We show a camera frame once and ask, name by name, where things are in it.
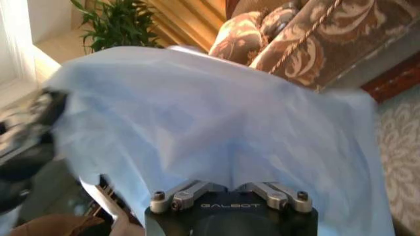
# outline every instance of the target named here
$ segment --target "brown leather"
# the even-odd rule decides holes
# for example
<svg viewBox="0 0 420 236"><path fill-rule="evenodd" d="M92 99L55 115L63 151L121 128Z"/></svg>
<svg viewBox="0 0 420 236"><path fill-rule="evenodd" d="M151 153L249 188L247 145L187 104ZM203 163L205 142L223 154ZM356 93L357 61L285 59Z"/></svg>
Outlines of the brown leather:
<svg viewBox="0 0 420 236"><path fill-rule="evenodd" d="M103 222L93 216L52 214L15 228L9 236L77 236L88 227Z"/></svg>

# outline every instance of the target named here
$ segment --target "fabric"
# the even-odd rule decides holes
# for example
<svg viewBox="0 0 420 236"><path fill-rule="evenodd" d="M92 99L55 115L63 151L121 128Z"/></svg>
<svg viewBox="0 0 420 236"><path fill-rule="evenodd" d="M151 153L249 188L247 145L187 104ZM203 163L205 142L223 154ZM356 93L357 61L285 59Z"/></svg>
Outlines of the fabric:
<svg viewBox="0 0 420 236"><path fill-rule="evenodd" d="M119 47L63 65L53 129L81 180L104 174L140 222L151 193L185 179L309 193L320 236L393 235L364 93L319 95L204 54Z"/></svg>
<svg viewBox="0 0 420 236"><path fill-rule="evenodd" d="M392 215L420 235L420 86L380 105L377 142Z"/></svg>
<svg viewBox="0 0 420 236"><path fill-rule="evenodd" d="M233 18L237 15L251 11L272 12L277 7L291 1L299 8L301 8L308 0L240 0L236 4L232 2L232 5L235 4L235 9L232 11L231 17Z"/></svg>
<svg viewBox="0 0 420 236"><path fill-rule="evenodd" d="M236 16L221 26L209 55L249 65L297 12L297 3L288 1L269 14L253 11Z"/></svg>
<svg viewBox="0 0 420 236"><path fill-rule="evenodd" d="M263 13L244 13L228 20L219 30L209 55L245 65L263 47L259 32Z"/></svg>
<svg viewBox="0 0 420 236"><path fill-rule="evenodd" d="M311 0L305 4L253 60L252 68L271 71L332 4L333 0ZM321 89L365 55L404 35L419 15L417 0L343 0L275 75Z"/></svg>
<svg viewBox="0 0 420 236"><path fill-rule="evenodd" d="M268 43L279 35L299 12L299 6L291 1L276 8L263 19L260 32L267 36Z"/></svg>

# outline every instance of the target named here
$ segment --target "brown damask upholstery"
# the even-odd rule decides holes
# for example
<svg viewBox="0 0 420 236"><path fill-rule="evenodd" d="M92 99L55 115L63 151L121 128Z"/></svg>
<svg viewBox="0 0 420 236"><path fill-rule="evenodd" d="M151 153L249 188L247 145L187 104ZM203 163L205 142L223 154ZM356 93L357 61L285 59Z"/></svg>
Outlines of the brown damask upholstery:
<svg viewBox="0 0 420 236"><path fill-rule="evenodd" d="M285 2L271 13L252 11L228 20L219 30L209 55L249 65L299 12L296 1Z"/></svg>
<svg viewBox="0 0 420 236"><path fill-rule="evenodd" d="M209 55L245 65L260 51L264 39L259 32L263 13L253 11L228 20L220 28Z"/></svg>
<svg viewBox="0 0 420 236"><path fill-rule="evenodd" d="M271 71L291 45L303 38L333 0L311 0L253 60L251 67ZM340 73L408 30L420 14L417 0L343 0L275 75L321 89Z"/></svg>
<svg viewBox="0 0 420 236"><path fill-rule="evenodd" d="M235 10L240 5L249 8L253 2L260 10L225 23L228 27L221 27L209 55L269 72L335 0L271 1L279 6L268 12L261 10L267 0L241 0ZM311 89L323 89L359 61L401 37L419 23L419 17L419 0L343 0L275 75Z"/></svg>

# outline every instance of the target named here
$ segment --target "wooden surface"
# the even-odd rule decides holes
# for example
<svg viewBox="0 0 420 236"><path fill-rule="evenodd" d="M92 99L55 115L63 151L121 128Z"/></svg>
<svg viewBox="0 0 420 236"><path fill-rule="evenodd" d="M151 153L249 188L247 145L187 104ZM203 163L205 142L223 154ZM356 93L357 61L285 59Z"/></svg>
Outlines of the wooden surface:
<svg viewBox="0 0 420 236"><path fill-rule="evenodd" d="M377 103L420 84L420 52L361 86Z"/></svg>
<svg viewBox="0 0 420 236"><path fill-rule="evenodd" d="M224 0L149 0L156 8L156 33L168 45L191 45L205 52L216 40Z"/></svg>

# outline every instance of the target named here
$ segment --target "patterned carpet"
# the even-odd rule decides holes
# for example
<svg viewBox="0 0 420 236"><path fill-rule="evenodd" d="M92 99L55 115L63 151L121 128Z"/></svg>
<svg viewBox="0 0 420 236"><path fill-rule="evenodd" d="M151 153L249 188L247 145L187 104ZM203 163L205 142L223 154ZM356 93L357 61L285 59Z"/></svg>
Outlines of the patterned carpet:
<svg viewBox="0 0 420 236"><path fill-rule="evenodd" d="M384 102L377 113L392 215L420 236L420 86Z"/></svg>

